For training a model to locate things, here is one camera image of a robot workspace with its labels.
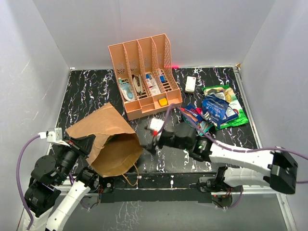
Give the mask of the blue biscuit pack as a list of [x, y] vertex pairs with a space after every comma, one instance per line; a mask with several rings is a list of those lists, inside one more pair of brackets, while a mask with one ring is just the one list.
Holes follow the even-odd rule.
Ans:
[[179, 109], [183, 121], [190, 123], [190, 120], [186, 118], [186, 116], [188, 116], [192, 120], [192, 122], [196, 125], [205, 122], [200, 113], [197, 111], [196, 107], [194, 107], [192, 104], [189, 104], [185, 107], [180, 107]]

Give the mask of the red snack pack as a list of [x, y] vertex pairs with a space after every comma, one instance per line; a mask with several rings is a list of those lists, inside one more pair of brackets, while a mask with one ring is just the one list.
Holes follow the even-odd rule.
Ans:
[[197, 107], [196, 110], [197, 110], [197, 112], [198, 112], [200, 115], [203, 115], [203, 110], [202, 110], [202, 108]]

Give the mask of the blue snack pouch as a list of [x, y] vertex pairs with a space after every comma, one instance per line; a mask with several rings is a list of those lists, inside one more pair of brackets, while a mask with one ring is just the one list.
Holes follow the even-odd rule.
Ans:
[[[226, 101], [226, 97], [225, 97], [223, 91], [213, 93], [212, 95], [214, 95], [215, 97], [217, 97], [219, 99]], [[228, 108], [226, 109], [226, 112], [225, 112], [225, 116], [223, 118], [223, 122], [228, 122], [228, 121], [234, 120], [237, 117], [238, 117], [238, 113], [236, 113], [230, 106], [228, 106]]]

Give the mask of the brown paper bag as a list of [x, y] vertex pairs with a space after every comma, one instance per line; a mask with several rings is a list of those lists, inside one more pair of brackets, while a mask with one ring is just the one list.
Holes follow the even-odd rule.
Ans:
[[139, 138], [128, 122], [107, 103], [66, 129], [73, 138], [94, 135], [88, 164], [102, 177], [124, 176], [142, 154]]

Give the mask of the green Chuba chips bag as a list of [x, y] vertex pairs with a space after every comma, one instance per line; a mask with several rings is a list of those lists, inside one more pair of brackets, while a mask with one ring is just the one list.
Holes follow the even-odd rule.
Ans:
[[213, 93], [223, 91], [224, 95], [226, 97], [226, 101], [229, 103], [229, 106], [238, 113], [238, 117], [234, 120], [224, 122], [221, 124], [220, 129], [227, 128], [227, 127], [236, 127], [243, 124], [246, 124], [249, 122], [247, 116], [245, 115], [241, 105], [239, 104], [239, 101], [236, 98], [235, 93], [233, 92], [232, 88], [230, 88], [228, 85], [216, 85], [212, 87], [205, 87], [203, 88], [203, 92], [205, 97], [207, 95], [212, 95]]

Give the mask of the red green candy pack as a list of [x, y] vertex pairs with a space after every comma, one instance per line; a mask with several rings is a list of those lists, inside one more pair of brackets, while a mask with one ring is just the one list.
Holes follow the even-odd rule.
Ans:
[[213, 124], [207, 122], [207, 121], [201, 121], [197, 124], [199, 130], [197, 131], [199, 136], [203, 136], [206, 132], [208, 132], [212, 127]]

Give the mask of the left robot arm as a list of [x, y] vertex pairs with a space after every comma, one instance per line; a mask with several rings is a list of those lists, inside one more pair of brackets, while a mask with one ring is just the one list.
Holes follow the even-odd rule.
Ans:
[[[94, 145], [95, 135], [80, 138], [63, 137], [53, 131], [40, 132], [22, 148], [16, 165], [16, 183], [24, 206], [19, 230], [61, 231], [83, 197], [99, 188], [99, 175], [84, 167], [73, 178], [71, 170], [76, 161], [87, 158]], [[28, 145], [36, 139], [45, 139], [60, 147], [57, 155], [39, 158], [31, 172], [26, 192], [22, 191], [20, 165]]]

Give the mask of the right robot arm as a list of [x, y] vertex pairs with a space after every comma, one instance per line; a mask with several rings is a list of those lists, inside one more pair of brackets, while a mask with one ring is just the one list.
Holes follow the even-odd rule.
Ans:
[[283, 148], [257, 151], [227, 145], [199, 136], [197, 130], [185, 122], [167, 130], [161, 120], [152, 120], [146, 130], [153, 139], [144, 149], [151, 154], [155, 154], [157, 148], [168, 146], [186, 150], [189, 157], [199, 162], [225, 163], [214, 178], [200, 183], [206, 192], [258, 185], [279, 193], [295, 194], [298, 164]]

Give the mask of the dark blue vinegar chips bag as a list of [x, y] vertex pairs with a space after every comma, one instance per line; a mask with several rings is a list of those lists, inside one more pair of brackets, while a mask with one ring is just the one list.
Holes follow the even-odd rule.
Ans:
[[202, 101], [202, 117], [205, 121], [220, 129], [229, 103], [216, 96], [207, 95]]

